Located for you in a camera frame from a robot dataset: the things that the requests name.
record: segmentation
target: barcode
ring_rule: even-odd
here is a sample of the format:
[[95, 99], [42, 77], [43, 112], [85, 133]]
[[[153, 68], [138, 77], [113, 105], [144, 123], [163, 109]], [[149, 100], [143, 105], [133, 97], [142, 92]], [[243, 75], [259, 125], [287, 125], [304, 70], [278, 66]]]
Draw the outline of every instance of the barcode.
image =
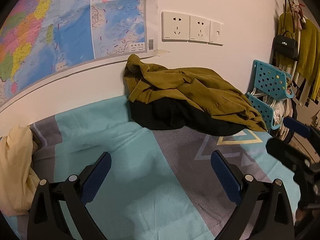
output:
[[153, 40], [149, 40], [149, 50], [153, 50]]

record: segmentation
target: olive green jacket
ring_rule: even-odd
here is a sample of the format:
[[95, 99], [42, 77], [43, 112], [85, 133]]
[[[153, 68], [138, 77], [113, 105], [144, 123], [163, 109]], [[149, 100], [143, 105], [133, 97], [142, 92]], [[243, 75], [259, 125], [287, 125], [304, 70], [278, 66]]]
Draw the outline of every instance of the olive green jacket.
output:
[[260, 113], [246, 96], [211, 69], [167, 69], [143, 63], [132, 54], [124, 70], [124, 80], [131, 102], [148, 104], [163, 97], [186, 100], [214, 119], [243, 124], [254, 131], [266, 130]]

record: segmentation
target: white wall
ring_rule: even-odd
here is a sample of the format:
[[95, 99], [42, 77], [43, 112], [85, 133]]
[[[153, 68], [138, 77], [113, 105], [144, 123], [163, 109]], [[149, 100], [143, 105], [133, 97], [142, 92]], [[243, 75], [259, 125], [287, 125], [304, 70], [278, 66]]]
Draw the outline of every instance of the white wall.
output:
[[[252, 61], [270, 61], [275, 35], [274, 17], [281, 13], [283, 1], [158, 0], [159, 49], [170, 52], [144, 61], [168, 68], [212, 68], [245, 93], [251, 76]], [[220, 47], [192, 42], [162, 42], [161, 12], [164, 10], [224, 23], [225, 45]], [[77, 73], [25, 95], [0, 113], [0, 136], [5, 135], [14, 124], [29, 125], [68, 109], [123, 95], [124, 66], [125, 63], [122, 62]]]

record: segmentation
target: electrical outlet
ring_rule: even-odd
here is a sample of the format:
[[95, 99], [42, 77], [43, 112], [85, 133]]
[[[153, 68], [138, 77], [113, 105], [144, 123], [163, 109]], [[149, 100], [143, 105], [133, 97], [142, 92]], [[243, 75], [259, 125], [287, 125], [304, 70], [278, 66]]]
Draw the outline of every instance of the electrical outlet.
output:
[[190, 40], [209, 42], [210, 21], [196, 16], [190, 16]]
[[162, 12], [162, 39], [189, 40], [190, 17], [187, 14]]
[[223, 45], [222, 23], [210, 21], [210, 43]]

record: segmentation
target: bed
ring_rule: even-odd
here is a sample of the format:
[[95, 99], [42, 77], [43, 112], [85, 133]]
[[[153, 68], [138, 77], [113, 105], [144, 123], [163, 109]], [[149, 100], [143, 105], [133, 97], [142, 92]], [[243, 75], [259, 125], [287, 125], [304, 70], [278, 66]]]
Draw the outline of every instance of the bed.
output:
[[[108, 151], [112, 167], [87, 209], [107, 239], [214, 239], [235, 204], [210, 165], [218, 149], [228, 162], [257, 180], [280, 178], [292, 213], [300, 191], [293, 173], [268, 155], [270, 135], [247, 129], [228, 137], [188, 127], [151, 131], [130, 118], [126, 96], [81, 106], [33, 123], [40, 140], [33, 169], [40, 179], [64, 181]], [[74, 238], [81, 239], [61, 203]], [[6, 217], [20, 239], [27, 239], [28, 215]], [[252, 223], [242, 238], [246, 239]]]

